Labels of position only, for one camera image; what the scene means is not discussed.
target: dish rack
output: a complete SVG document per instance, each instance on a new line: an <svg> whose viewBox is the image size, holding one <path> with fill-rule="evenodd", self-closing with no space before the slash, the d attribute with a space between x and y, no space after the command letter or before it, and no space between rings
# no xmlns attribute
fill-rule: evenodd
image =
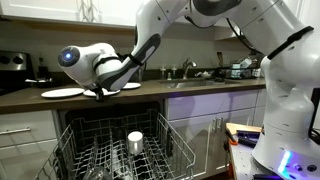
<svg viewBox="0 0 320 180"><path fill-rule="evenodd" d="M129 153L127 135L143 133L143 151ZM195 154L156 110L117 118L76 118L36 176L44 179L83 179L104 167L111 179L193 179Z"/></svg>

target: cable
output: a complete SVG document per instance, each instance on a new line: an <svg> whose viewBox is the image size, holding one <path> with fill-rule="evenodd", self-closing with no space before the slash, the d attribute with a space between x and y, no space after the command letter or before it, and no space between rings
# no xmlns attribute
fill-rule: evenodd
<svg viewBox="0 0 320 180"><path fill-rule="evenodd" d="M184 18L187 21L189 21L192 25L194 25L195 27L200 28L200 29L208 29L208 28L211 28L213 26L213 25L210 25L210 26L207 26L207 27L201 27L201 26L196 25L189 16L184 16Z"/></svg>
<svg viewBox="0 0 320 180"><path fill-rule="evenodd" d="M316 131L315 129L311 129L311 132L313 132L314 134L316 134L318 137L320 137L320 133L318 131Z"/></svg>
<svg viewBox="0 0 320 180"><path fill-rule="evenodd" d="M229 18L227 18L227 22L228 22L231 30L233 31L233 33L237 36L237 38L242 42L242 44L243 44L244 46L246 46L246 47L247 47L248 49L250 49L251 51L254 51L254 52L256 52L256 53L262 54L260 51L256 50L254 47L250 47L247 43L245 43L245 42L243 41L243 39L239 36L239 34L238 34L238 33L236 32L236 30L233 28L233 26L232 26Z"/></svg>

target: backsplash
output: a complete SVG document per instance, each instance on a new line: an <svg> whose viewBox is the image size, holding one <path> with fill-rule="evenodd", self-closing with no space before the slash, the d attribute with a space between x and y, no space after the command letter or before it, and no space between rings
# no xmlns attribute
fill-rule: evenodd
<svg viewBox="0 0 320 180"><path fill-rule="evenodd" d="M154 55L147 61L147 69L159 69L166 65L177 68L189 57L196 62L197 68L218 66L217 52L224 57L224 66L230 61L247 57L249 51L238 41L214 41L214 28L197 29L191 25L175 24L168 28L162 43ZM87 46L106 42L120 54L130 53L134 37L130 35L109 35L95 33L62 32L31 29L21 24L0 22L0 49L22 51L31 55L33 67L37 71L39 57L51 72L60 72L57 56L68 45Z"/></svg>

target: open dishwasher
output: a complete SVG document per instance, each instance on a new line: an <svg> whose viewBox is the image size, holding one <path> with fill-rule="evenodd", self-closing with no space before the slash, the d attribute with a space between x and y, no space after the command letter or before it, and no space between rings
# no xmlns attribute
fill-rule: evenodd
<svg viewBox="0 0 320 180"><path fill-rule="evenodd" d="M58 144L35 179L82 180L98 168L101 180L193 179L195 154L159 108L143 106L148 108L118 105L67 114ZM143 134L138 156L129 153L127 136L133 131Z"/></svg>

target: stove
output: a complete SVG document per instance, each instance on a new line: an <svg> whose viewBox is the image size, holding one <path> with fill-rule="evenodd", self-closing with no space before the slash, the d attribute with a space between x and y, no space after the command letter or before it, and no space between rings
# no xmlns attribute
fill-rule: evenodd
<svg viewBox="0 0 320 180"><path fill-rule="evenodd" d="M34 79L30 55L0 50L0 96L30 87L26 79Z"/></svg>

